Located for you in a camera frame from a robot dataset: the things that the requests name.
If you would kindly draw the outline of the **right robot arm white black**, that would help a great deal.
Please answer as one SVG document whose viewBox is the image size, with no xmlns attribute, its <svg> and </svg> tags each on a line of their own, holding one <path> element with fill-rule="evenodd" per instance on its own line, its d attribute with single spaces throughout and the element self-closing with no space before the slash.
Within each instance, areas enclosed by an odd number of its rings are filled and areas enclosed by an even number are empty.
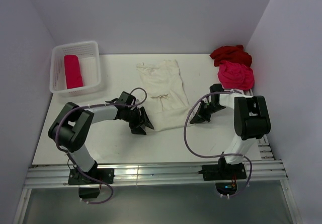
<svg viewBox="0 0 322 224">
<path fill-rule="evenodd" d="M 240 164 L 245 154 L 257 139 L 271 130 L 271 121 L 264 96 L 247 96 L 234 89 L 224 89 L 222 84 L 213 84 L 210 93 L 200 99 L 193 117 L 186 122 L 198 124 L 210 122 L 212 114 L 225 108 L 233 110 L 234 137 L 230 146 L 223 152 L 225 162 L 218 166 L 222 178 L 230 178 L 235 166 Z"/>
</svg>

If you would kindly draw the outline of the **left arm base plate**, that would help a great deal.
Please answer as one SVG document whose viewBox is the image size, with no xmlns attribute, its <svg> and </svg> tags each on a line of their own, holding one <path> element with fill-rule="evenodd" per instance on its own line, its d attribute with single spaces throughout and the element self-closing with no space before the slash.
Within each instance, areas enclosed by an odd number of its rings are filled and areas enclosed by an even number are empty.
<svg viewBox="0 0 322 224">
<path fill-rule="evenodd" d="M 90 173 L 80 172 L 74 168 L 70 170 L 67 184 L 78 186 L 78 196 L 82 201 L 90 204 L 105 203 L 114 194 L 111 186 L 114 180 L 114 172 L 113 168 L 98 168 Z M 111 193 L 107 199 L 95 202 L 94 199 L 99 197 L 103 186 L 108 187 Z"/>
</svg>

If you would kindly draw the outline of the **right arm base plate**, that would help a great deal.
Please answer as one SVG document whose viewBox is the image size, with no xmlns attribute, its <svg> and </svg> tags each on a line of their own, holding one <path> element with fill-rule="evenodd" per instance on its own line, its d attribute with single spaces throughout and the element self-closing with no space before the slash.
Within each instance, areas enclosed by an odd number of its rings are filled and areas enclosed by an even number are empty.
<svg viewBox="0 0 322 224">
<path fill-rule="evenodd" d="M 246 179 L 245 166 L 242 163 L 203 165 L 198 174 L 203 175 L 204 181 L 228 181 L 233 179 Z"/>
</svg>

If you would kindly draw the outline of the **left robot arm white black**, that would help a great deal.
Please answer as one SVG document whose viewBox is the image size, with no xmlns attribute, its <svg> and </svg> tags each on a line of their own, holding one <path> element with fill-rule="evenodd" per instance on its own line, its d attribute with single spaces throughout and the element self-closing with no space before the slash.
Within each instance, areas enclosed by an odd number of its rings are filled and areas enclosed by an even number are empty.
<svg viewBox="0 0 322 224">
<path fill-rule="evenodd" d="M 129 124 L 132 134 L 146 135 L 145 129 L 154 129 L 154 126 L 141 104 L 127 92 L 103 104 L 79 106 L 68 102 L 50 126 L 48 136 L 81 170 L 80 178 L 86 183 L 93 183 L 98 177 L 97 162 L 85 146 L 91 125 L 101 121 L 123 120 Z"/>
</svg>

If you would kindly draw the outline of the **white t shirt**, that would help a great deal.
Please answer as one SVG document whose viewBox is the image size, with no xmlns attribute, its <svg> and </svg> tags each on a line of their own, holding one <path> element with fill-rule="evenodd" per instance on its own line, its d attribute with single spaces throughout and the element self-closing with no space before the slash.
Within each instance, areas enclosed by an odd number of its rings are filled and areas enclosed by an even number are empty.
<svg viewBox="0 0 322 224">
<path fill-rule="evenodd" d="M 184 126 L 190 104 L 183 88 L 176 60 L 136 65 L 142 87 L 147 92 L 143 103 L 155 132 Z"/>
</svg>

